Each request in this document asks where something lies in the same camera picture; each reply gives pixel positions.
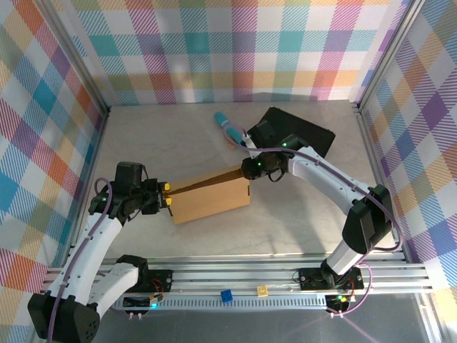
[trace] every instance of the blue marker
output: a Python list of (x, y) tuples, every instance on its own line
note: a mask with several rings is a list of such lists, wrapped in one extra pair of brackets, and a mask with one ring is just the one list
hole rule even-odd
[[(216, 123), (221, 125), (222, 128), (226, 127), (227, 125), (230, 125), (229, 120), (227, 119), (226, 116), (222, 112), (216, 112), (214, 114), (214, 119), (216, 120)], [(243, 137), (242, 135), (238, 132), (233, 127), (230, 127), (227, 129), (227, 134), (237, 143), (241, 144), (243, 142)]]

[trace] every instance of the cardboard box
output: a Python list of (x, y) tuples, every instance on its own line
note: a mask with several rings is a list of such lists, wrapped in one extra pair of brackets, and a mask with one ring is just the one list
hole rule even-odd
[(170, 183), (166, 193), (175, 224), (182, 224), (249, 205), (249, 180), (240, 166), (216, 171), (202, 177)]

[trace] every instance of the aluminum frame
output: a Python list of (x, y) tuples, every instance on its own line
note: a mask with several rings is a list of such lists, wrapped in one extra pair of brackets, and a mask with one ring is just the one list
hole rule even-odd
[[(266, 254), (224, 257), (159, 257), (148, 259), (149, 269), (172, 269), (173, 286), (169, 295), (185, 298), (218, 296), (230, 289), (234, 296), (257, 296), (257, 286), (267, 286), (269, 296), (300, 294), (338, 294), (336, 290), (301, 291), (293, 275), (299, 268), (316, 268), (327, 254)], [(431, 281), (423, 264), (409, 264), (403, 252), (376, 252), (366, 262), (373, 270), (373, 294), (427, 293)], [(107, 274), (115, 265), (115, 259), (105, 259), (99, 272)], [(41, 289), (45, 292), (61, 271), (48, 271)], [(368, 285), (368, 270), (361, 267), (363, 280)], [(130, 296), (145, 296), (132, 293)]]
[(409, 30), (414, 24), (419, 13), (421, 13), (423, 5), (427, 0), (410, 0), (408, 8), (405, 10), (405, 13), (398, 25), (397, 29), (393, 34), (393, 38), (388, 45), (387, 49), (384, 52), (384, 55), (381, 57), (379, 65), (376, 67), (373, 77), (371, 78), (368, 86), (365, 89), (365, 92), (362, 94), (362, 97), (359, 102), (359, 107), (364, 109), (369, 103), (371, 97), (378, 91), (379, 86), (383, 77), (386, 75), (389, 66), (392, 61), (395, 59), (398, 50), (401, 48), (403, 41), (408, 35)]
[(105, 116), (109, 113), (109, 105), (106, 103), (103, 95), (87, 69), (81, 55), (74, 46), (71, 37), (62, 24), (59, 15), (57, 14), (54, 5), (49, 0), (34, 0), (41, 15), (44, 17), (46, 23), (51, 28), (52, 33), (56, 36), (60, 47), (64, 51), (66, 58), (69, 60), (70, 65), (73, 66), (75, 72), (79, 75), (83, 85), (86, 87), (87, 92), (94, 100), (97, 109)]

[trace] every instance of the metal rail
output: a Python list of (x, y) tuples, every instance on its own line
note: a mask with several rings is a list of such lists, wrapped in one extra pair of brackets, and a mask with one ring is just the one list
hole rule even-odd
[[(332, 295), (338, 291), (304, 291), (293, 280), (293, 274), (299, 268), (319, 267), (326, 258), (325, 254), (271, 254), (271, 255), (241, 255), (226, 257), (160, 257), (148, 259), (149, 269), (172, 269), (173, 286), (166, 295), (168, 300), (182, 300), (185, 302), (172, 305), (167, 303), (166, 309), (199, 309), (202, 305), (196, 300), (220, 299), (220, 292), (230, 289), (238, 300), (252, 299), (297, 299), (306, 301), (311, 295)], [(426, 293), (431, 291), (431, 283), (423, 264), (408, 264), (403, 252), (374, 253), (366, 262), (373, 270), (372, 294), (398, 294), (398, 293)], [(116, 263), (115, 259), (106, 259), (100, 267), (101, 273), (108, 273)], [(362, 276), (366, 287), (368, 286), (368, 270), (362, 267)], [(46, 275), (42, 292), (45, 292), (53, 282), (60, 269), (50, 269)], [(257, 298), (257, 287), (267, 286), (268, 297)], [(356, 291), (364, 294), (366, 290)], [(130, 297), (142, 297), (149, 294), (129, 293)], [(259, 305), (268, 307), (269, 303)], [(224, 309), (209, 302), (212, 309)]]

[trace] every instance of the checkered backdrop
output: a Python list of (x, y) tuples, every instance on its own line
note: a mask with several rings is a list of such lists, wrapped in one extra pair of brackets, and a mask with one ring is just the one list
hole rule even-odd
[(0, 0), (0, 342), (61, 260), (101, 115), (32, 0)]
[(354, 100), (408, 0), (53, 3), (107, 102), (138, 105)]
[(428, 0), (368, 104), (398, 217), (457, 340), (457, 1)]

